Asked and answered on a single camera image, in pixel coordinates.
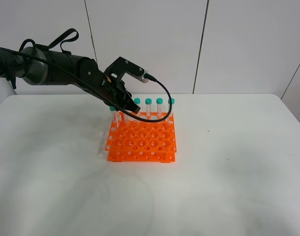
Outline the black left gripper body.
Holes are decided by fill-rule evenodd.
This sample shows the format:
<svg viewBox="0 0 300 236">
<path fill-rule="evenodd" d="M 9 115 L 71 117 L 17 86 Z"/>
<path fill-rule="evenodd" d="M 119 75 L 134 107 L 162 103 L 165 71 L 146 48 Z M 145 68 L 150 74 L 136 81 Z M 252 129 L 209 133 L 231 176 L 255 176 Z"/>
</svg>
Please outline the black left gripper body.
<svg viewBox="0 0 300 236">
<path fill-rule="evenodd" d="M 121 80 L 124 72 L 117 74 L 117 78 L 113 78 L 111 74 L 105 74 L 98 71 L 101 84 L 99 92 L 109 101 L 117 104 L 121 108 L 128 108 L 130 95 L 125 88 L 125 83 Z"/>
</svg>

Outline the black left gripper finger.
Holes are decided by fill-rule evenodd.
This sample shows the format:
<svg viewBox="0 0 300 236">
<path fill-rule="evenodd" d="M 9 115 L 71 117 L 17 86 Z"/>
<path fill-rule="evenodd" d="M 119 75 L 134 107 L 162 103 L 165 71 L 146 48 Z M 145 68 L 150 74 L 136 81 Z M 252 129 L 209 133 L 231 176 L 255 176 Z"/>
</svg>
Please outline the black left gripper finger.
<svg viewBox="0 0 300 236">
<path fill-rule="evenodd" d="M 137 105 L 131 97 L 125 97 L 123 99 L 122 108 L 135 114 L 140 111 L 140 106 Z"/>
</svg>

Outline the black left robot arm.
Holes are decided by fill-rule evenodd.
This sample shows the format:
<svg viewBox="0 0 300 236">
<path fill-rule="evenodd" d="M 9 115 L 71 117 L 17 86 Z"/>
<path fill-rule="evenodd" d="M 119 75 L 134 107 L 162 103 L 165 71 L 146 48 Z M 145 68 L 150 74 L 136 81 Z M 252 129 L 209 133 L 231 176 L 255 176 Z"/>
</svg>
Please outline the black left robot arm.
<svg viewBox="0 0 300 236">
<path fill-rule="evenodd" d="M 137 114 L 140 107 L 133 101 L 121 78 L 126 71 L 136 71 L 140 75 L 144 70 L 118 58 L 102 72 L 94 59 L 76 56 L 66 50 L 52 51 L 56 45 L 76 41 L 78 37 L 78 32 L 71 28 L 48 46 L 26 39 L 19 51 L 0 47 L 0 78 L 9 81 L 13 89 L 17 78 L 32 86 L 74 85 L 108 106 L 116 104 Z"/>
</svg>

